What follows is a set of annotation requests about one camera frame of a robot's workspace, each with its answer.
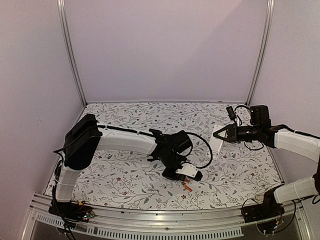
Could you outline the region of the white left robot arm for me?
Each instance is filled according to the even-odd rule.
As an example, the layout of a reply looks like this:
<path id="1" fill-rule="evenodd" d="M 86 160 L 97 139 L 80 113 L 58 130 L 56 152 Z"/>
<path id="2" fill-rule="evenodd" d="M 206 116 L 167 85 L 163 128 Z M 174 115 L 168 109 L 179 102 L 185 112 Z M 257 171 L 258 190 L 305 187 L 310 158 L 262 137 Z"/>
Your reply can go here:
<path id="1" fill-rule="evenodd" d="M 97 150 L 120 150 L 143 153 L 159 160 L 165 167 L 164 177 L 180 180 L 195 177 L 197 168 L 187 162 L 181 153 L 190 148 L 192 142 L 186 132 L 164 134 L 150 129 L 148 133 L 108 126 L 96 120 L 95 115 L 85 115 L 65 136 L 62 148 L 55 153 L 64 153 L 64 162 L 53 196 L 55 209 L 63 216 L 74 213 L 69 202 L 82 170 L 87 168 Z"/>

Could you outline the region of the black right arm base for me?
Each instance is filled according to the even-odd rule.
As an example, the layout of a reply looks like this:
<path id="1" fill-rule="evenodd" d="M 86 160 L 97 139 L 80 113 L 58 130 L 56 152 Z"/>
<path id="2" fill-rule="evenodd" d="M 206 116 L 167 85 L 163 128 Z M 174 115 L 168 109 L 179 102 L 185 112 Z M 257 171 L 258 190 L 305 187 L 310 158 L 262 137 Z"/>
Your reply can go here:
<path id="1" fill-rule="evenodd" d="M 268 190 L 263 195 L 262 203 L 241 207 L 241 215 L 245 223 L 251 223 L 277 217 L 285 213 L 282 204 L 277 203 L 274 196 L 275 189 Z"/>

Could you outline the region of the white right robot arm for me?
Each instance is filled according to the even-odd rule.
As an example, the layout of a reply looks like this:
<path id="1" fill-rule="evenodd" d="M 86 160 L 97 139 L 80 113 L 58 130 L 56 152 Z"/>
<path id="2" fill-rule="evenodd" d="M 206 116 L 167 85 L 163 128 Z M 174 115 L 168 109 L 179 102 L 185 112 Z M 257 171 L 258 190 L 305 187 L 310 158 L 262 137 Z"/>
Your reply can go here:
<path id="1" fill-rule="evenodd" d="M 278 210 L 278 205 L 305 200 L 320 195 L 320 138 L 309 133 L 294 130 L 285 124 L 272 125 L 269 109 L 266 105 L 254 105 L 248 108 L 250 124 L 239 125 L 236 122 L 215 130 L 212 136 L 231 144 L 257 141 L 270 149 L 284 151 L 294 160 L 302 158 L 316 164 L 316 172 L 301 177 L 264 193 L 258 213 L 269 218 Z"/>

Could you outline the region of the white battery cover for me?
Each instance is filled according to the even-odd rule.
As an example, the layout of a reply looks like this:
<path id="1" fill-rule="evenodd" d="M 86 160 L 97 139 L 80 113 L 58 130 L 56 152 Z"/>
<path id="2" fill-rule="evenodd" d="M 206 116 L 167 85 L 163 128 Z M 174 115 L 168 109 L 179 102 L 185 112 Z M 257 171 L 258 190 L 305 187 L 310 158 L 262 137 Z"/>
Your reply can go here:
<path id="1" fill-rule="evenodd" d="M 141 167 L 142 167 L 143 169 L 147 169 L 147 168 L 150 167 L 150 163 L 149 163 L 149 162 L 144 162 L 144 163 L 141 164 Z"/>

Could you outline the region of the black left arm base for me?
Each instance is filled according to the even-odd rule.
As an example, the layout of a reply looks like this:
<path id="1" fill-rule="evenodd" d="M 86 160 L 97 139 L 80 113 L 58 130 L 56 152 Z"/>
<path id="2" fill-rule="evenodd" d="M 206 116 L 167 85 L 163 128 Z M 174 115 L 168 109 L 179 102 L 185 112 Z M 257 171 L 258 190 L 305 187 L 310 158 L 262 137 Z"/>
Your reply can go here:
<path id="1" fill-rule="evenodd" d="M 93 208 L 86 205 L 85 201 L 57 202 L 52 200 L 48 212 L 69 222 L 88 222 L 95 217 Z"/>

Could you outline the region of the white remote control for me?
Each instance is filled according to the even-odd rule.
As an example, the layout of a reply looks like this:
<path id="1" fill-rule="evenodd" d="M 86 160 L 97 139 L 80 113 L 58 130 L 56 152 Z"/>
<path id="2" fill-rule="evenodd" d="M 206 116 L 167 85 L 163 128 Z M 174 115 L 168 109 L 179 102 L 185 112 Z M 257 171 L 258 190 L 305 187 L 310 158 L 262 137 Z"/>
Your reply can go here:
<path id="1" fill-rule="evenodd" d="M 212 134 L 209 140 L 209 146 L 212 150 L 212 159 L 214 161 L 216 161 L 219 158 L 221 149 L 222 149 L 222 145 L 223 145 L 223 140 L 214 137 L 214 133 L 219 131 L 220 129 L 222 129 L 224 126 L 223 125 L 219 125 L 219 124 L 215 124 L 213 126 L 213 130 L 212 130 Z"/>

